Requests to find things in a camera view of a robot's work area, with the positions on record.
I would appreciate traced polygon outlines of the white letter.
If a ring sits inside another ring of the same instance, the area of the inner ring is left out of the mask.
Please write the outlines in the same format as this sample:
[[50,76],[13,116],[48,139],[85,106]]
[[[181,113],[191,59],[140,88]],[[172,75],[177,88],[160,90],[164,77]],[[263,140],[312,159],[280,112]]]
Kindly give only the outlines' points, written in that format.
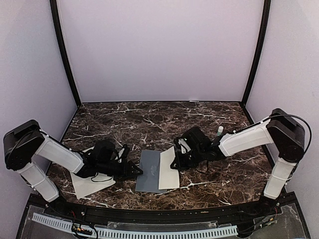
[[175,158],[174,147],[160,153],[159,162],[159,190],[177,189],[180,187],[179,172],[171,169]]

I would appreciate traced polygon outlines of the blue-grey envelope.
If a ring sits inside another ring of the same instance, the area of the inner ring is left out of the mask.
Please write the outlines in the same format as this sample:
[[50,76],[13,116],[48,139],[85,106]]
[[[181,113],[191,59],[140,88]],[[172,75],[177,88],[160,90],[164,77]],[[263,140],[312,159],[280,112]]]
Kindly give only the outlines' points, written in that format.
[[160,151],[142,150],[139,167],[143,174],[137,177],[135,191],[147,193],[165,193],[159,189]]

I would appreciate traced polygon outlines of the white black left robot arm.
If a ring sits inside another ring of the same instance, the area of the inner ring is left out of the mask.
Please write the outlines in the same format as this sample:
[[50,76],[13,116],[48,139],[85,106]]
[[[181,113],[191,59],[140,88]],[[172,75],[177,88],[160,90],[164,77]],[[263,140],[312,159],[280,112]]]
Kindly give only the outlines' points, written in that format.
[[40,156],[55,163],[71,174],[77,199],[113,186],[118,180],[128,180],[143,174],[141,168],[128,160],[130,148],[125,144],[120,150],[108,139],[100,140],[94,147],[76,151],[66,147],[47,133],[35,120],[29,120],[3,137],[6,168],[17,172],[30,187],[37,191],[59,217],[70,213],[58,187],[33,161]]

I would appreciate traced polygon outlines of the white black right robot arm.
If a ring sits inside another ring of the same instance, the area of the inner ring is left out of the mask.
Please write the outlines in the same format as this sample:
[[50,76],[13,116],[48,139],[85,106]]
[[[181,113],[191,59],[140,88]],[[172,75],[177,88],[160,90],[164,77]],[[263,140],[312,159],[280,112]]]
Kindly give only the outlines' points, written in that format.
[[263,198],[255,204],[254,211],[265,216],[274,207],[285,185],[312,142],[309,123],[296,115],[276,108],[266,118],[243,129],[224,132],[210,139],[197,126],[174,139],[175,150],[171,169],[178,171],[196,168],[202,162],[221,161],[237,153],[273,145],[278,152],[273,161],[272,173],[264,187]]

